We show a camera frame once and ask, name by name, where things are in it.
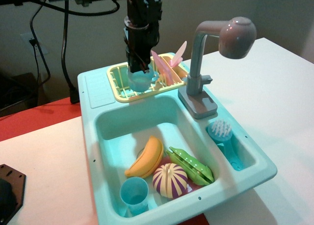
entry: faucet head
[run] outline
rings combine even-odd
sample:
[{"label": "faucet head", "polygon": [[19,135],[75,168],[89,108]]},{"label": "faucet head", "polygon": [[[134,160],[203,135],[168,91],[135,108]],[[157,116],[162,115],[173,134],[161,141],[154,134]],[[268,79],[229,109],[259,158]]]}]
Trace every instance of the faucet head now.
[{"label": "faucet head", "polygon": [[219,52],[231,59],[244,58],[256,39],[256,28],[250,19],[235,17],[221,28]]}]

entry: table surface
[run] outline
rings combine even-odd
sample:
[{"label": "table surface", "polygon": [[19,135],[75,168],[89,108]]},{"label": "table surface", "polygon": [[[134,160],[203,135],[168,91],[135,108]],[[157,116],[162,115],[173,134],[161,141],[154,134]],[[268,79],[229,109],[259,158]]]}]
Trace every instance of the table surface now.
[{"label": "table surface", "polygon": [[[204,55],[201,73],[278,174],[183,224],[312,224],[314,64],[263,38],[241,60]],[[69,103],[0,118],[0,164],[27,175],[24,205],[9,225],[97,224],[80,108]]]}]

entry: red surface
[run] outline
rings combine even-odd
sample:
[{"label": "red surface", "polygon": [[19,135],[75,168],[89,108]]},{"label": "red surface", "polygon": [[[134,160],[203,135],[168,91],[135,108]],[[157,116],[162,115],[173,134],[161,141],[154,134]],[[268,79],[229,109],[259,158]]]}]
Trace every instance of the red surface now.
[{"label": "red surface", "polygon": [[[81,116],[80,105],[61,99],[29,110],[0,118],[0,141]],[[180,225],[209,225],[204,214]]]}]

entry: toy brush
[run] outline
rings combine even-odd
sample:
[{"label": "toy brush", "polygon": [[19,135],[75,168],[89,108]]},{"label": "toy brush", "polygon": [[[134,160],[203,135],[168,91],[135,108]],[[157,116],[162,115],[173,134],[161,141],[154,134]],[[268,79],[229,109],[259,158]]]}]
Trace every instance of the toy brush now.
[{"label": "toy brush", "polygon": [[242,170],[244,168],[243,164],[236,155],[231,142],[233,135],[231,125],[227,121],[217,120],[207,126],[206,131],[216,144],[223,144],[221,151],[232,167],[237,171]]}]

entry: toy fruit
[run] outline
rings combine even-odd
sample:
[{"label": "toy fruit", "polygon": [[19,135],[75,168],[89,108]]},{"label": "toy fruit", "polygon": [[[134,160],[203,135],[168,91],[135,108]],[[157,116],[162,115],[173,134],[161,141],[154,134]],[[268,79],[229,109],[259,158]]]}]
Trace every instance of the toy fruit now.
[{"label": "toy fruit", "polygon": [[187,175],[181,166],[168,163],[156,169],[153,186],[162,196],[177,198],[186,190]]},{"label": "toy fruit", "polygon": [[161,140],[155,136],[150,136],[143,152],[130,166],[125,170],[124,174],[127,177],[145,178],[152,174],[158,167],[163,156],[163,144]]},{"label": "toy fruit", "polygon": [[183,149],[170,147],[172,152],[166,150],[171,162],[180,165],[187,176],[197,185],[204,186],[214,182],[212,172],[208,166],[199,162]]}]

